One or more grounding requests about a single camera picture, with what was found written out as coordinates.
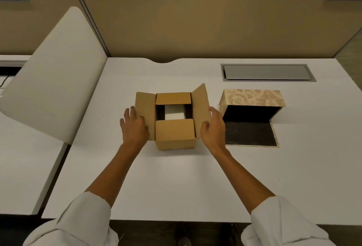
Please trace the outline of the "open floral patterned gift box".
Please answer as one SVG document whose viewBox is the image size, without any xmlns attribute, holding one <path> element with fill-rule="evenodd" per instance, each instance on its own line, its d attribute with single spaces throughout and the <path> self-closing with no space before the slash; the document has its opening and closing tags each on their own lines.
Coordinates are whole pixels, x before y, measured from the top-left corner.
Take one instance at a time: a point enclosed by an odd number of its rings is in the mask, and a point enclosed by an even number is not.
<svg viewBox="0 0 362 246">
<path fill-rule="evenodd" d="M 225 144 L 278 148 L 272 119 L 284 107 L 279 90 L 224 89 L 218 109 L 225 123 Z"/>
</svg>

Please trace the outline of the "person's right hand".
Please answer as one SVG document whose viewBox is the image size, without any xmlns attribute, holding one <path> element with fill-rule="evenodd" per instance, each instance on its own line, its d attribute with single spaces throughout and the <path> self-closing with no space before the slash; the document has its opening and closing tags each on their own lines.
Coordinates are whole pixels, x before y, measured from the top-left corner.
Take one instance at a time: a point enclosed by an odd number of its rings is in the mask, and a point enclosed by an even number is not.
<svg viewBox="0 0 362 246">
<path fill-rule="evenodd" d="M 210 151 L 210 153 L 217 157 L 225 152 L 225 124 L 223 118 L 218 110 L 214 107 L 208 107 L 211 112 L 210 122 L 210 135 L 201 136 L 202 142 Z"/>
</svg>

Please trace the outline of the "brown cardboard box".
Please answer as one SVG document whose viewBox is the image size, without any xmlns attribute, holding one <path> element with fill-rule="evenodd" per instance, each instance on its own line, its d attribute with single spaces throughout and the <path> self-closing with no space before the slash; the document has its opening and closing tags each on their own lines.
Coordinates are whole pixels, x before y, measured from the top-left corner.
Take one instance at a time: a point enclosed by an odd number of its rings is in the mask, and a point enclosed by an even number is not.
<svg viewBox="0 0 362 246">
<path fill-rule="evenodd" d="M 165 105 L 183 104 L 186 119 L 165 120 Z M 193 149 L 201 138 L 201 125 L 211 121 L 206 85 L 203 83 L 192 92 L 144 93 L 137 92 L 135 110 L 143 116 L 148 126 L 150 141 L 160 151 Z"/>
</svg>

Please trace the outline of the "person's left forearm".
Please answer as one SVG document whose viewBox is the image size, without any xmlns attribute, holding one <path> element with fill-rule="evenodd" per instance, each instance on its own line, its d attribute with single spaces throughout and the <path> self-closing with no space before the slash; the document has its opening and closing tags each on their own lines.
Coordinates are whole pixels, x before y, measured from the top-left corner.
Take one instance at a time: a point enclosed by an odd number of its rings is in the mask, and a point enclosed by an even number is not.
<svg viewBox="0 0 362 246">
<path fill-rule="evenodd" d="M 113 207 L 125 177 L 146 142 L 123 143 L 113 159 L 85 190 L 105 200 Z"/>
</svg>

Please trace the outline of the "person's left hand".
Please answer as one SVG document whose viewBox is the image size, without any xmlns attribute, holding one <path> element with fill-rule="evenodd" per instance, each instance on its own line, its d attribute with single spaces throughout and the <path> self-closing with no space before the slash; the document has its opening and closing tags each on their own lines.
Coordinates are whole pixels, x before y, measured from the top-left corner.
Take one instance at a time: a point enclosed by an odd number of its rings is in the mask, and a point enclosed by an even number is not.
<svg viewBox="0 0 362 246">
<path fill-rule="evenodd" d="M 137 116 L 136 121 L 130 122 L 130 108 L 127 108 L 124 111 L 123 119 L 126 123 L 126 133 L 122 134 L 122 145 L 138 150 L 139 152 L 148 141 L 148 139 L 143 138 L 144 117 Z"/>
</svg>

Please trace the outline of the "person's white right sleeve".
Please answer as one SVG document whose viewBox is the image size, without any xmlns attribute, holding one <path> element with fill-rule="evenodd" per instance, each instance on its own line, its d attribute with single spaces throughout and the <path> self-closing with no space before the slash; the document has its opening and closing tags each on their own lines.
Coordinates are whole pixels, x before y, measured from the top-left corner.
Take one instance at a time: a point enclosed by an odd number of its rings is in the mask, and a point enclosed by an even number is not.
<svg viewBox="0 0 362 246">
<path fill-rule="evenodd" d="M 336 246 L 325 230 L 281 196 L 266 199 L 251 212 L 241 241 L 244 246 Z"/>
</svg>

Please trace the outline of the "person's white left sleeve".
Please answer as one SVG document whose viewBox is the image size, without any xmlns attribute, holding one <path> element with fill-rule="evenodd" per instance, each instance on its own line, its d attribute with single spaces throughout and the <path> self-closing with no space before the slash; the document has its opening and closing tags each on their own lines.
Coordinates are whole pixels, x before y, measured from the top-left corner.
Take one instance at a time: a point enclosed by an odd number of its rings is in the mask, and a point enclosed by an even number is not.
<svg viewBox="0 0 362 246">
<path fill-rule="evenodd" d="M 104 199 L 81 193 L 58 218 L 33 230 L 23 246 L 118 246 L 110 216 L 111 207 Z"/>
</svg>

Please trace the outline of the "white rounded desk divider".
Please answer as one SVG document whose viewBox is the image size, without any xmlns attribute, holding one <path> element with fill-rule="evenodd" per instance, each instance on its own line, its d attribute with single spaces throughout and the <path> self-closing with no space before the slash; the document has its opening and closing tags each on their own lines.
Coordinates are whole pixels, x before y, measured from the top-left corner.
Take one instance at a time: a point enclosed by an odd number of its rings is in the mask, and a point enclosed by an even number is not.
<svg viewBox="0 0 362 246">
<path fill-rule="evenodd" d="M 72 144 L 108 56 L 72 6 L 0 94 L 7 117 Z"/>
</svg>

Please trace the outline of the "narrow beige partition panel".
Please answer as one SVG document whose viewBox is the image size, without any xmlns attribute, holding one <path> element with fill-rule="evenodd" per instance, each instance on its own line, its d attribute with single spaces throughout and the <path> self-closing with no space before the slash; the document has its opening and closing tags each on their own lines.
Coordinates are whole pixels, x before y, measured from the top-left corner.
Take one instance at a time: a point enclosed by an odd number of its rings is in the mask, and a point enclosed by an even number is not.
<svg viewBox="0 0 362 246">
<path fill-rule="evenodd" d="M 110 56 L 85 0 L 0 0 L 0 55 L 32 55 L 72 6 L 82 11 Z"/>
</svg>

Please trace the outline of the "white item inside box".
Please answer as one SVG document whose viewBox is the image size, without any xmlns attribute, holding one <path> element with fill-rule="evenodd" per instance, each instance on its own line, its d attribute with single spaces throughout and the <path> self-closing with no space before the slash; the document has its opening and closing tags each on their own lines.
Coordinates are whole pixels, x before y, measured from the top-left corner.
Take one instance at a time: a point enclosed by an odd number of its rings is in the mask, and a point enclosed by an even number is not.
<svg viewBox="0 0 362 246">
<path fill-rule="evenodd" d="M 186 109 L 183 104 L 165 105 L 165 120 L 186 119 Z"/>
</svg>

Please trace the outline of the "wide beige partition panel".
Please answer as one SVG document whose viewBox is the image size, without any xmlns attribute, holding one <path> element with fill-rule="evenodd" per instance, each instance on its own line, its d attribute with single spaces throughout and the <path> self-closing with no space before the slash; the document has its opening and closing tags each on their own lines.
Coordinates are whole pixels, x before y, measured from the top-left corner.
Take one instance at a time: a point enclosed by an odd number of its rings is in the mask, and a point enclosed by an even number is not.
<svg viewBox="0 0 362 246">
<path fill-rule="evenodd" d="M 83 0 L 111 57 L 332 58 L 362 0 Z"/>
</svg>

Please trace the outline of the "person's white sleeve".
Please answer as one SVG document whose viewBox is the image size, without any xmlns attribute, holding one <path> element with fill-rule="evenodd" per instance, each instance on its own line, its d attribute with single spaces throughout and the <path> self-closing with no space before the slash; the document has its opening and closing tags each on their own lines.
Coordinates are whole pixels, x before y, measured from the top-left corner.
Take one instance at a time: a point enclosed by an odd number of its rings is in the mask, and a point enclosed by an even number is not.
<svg viewBox="0 0 362 246">
<path fill-rule="evenodd" d="M 266 199 L 251 212 L 241 241 L 244 246 L 336 246 L 325 230 L 281 196 Z"/>
<path fill-rule="evenodd" d="M 104 199 L 81 193 L 58 218 L 33 230 L 23 246 L 118 246 L 110 216 L 111 207 Z"/>
</svg>

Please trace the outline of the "person's right forearm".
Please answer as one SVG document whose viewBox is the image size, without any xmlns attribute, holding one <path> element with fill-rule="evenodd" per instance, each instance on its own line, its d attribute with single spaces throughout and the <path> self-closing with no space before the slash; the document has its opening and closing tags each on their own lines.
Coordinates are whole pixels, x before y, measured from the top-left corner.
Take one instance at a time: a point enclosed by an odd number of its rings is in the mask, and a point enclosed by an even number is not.
<svg viewBox="0 0 362 246">
<path fill-rule="evenodd" d="M 209 151 L 220 165 L 250 215 L 262 202 L 275 196 L 273 192 L 247 171 L 226 147 L 212 147 L 209 148 Z"/>
</svg>

